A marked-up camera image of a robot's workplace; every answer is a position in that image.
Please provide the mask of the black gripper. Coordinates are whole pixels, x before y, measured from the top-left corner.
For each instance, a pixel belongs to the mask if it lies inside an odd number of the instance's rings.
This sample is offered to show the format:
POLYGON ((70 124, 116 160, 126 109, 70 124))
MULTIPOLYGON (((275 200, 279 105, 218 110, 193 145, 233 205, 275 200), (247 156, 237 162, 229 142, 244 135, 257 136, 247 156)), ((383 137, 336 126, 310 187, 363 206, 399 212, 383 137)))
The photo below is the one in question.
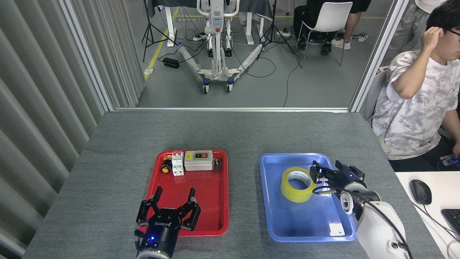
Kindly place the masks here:
POLYGON ((337 170, 334 171, 328 167, 321 166, 317 161, 313 161, 309 169, 309 175, 315 184, 326 182, 331 178, 331 187, 346 187, 351 183, 361 184, 365 187, 365 173, 360 169, 352 165, 342 164, 339 160, 335 161, 335 167, 337 170))
POLYGON ((163 188, 158 186, 154 195, 140 203, 136 223, 139 226, 148 224, 148 228, 140 243, 140 252, 154 251, 164 255, 174 254, 174 249, 179 236, 180 228, 194 231, 201 208, 195 198, 195 189, 189 191, 188 200, 175 210, 161 210, 158 202, 161 198, 163 188), (147 222, 148 210, 152 208, 154 215, 147 222))

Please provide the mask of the person's raised hand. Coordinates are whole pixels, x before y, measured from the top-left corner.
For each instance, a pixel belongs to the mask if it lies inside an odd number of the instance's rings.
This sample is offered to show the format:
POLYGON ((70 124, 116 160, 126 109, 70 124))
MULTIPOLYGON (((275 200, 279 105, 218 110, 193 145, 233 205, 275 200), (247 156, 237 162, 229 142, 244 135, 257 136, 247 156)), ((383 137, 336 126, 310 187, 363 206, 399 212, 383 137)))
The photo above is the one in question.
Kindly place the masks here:
POLYGON ((422 34, 421 50, 431 52, 438 44, 438 40, 443 36, 443 29, 440 27, 431 27, 422 34))

